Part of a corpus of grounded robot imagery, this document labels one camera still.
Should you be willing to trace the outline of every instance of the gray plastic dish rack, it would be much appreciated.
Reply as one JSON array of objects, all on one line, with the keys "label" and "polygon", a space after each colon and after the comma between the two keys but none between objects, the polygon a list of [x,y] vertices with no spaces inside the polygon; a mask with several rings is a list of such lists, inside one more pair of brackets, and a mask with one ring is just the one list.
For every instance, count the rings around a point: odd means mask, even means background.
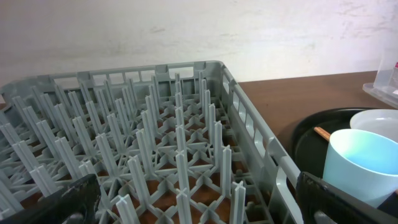
[{"label": "gray plastic dish rack", "polygon": [[0,219],[94,173],[98,223],[303,223],[299,170],[222,62],[4,85]]}]

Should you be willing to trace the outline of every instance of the wooden table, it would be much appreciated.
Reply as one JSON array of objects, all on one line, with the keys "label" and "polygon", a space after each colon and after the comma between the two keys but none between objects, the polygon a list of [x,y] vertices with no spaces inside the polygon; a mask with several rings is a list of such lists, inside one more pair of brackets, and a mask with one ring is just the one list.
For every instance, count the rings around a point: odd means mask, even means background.
[{"label": "wooden table", "polygon": [[296,125],[319,111],[344,107],[391,108],[362,90],[376,72],[240,83],[266,123],[288,149]]}]

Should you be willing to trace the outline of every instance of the clear plastic container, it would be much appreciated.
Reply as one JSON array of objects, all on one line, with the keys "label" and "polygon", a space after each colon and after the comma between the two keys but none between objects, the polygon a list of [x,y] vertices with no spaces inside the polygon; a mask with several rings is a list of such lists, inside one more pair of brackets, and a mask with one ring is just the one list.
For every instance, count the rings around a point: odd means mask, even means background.
[{"label": "clear plastic container", "polygon": [[374,83],[365,83],[363,90],[398,108],[398,49],[384,51]]}]

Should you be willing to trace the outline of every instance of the white plate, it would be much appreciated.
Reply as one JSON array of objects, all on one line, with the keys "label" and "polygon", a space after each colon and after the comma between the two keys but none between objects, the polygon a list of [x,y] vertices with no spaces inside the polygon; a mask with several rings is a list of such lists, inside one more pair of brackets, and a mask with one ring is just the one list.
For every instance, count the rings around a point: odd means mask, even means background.
[{"label": "white plate", "polygon": [[398,110],[367,110],[349,121],[352,129],[370,131],[398,142]]}]

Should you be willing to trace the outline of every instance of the white wall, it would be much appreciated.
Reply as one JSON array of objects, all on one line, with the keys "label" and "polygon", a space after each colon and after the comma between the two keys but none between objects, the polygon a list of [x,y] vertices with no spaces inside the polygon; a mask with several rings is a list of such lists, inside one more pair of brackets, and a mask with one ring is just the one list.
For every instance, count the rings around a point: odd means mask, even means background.
[{"label": "white wall", "polygon": [[0,82],[221,60],[238,81],[376,70],[397,0],[3,0]]}]

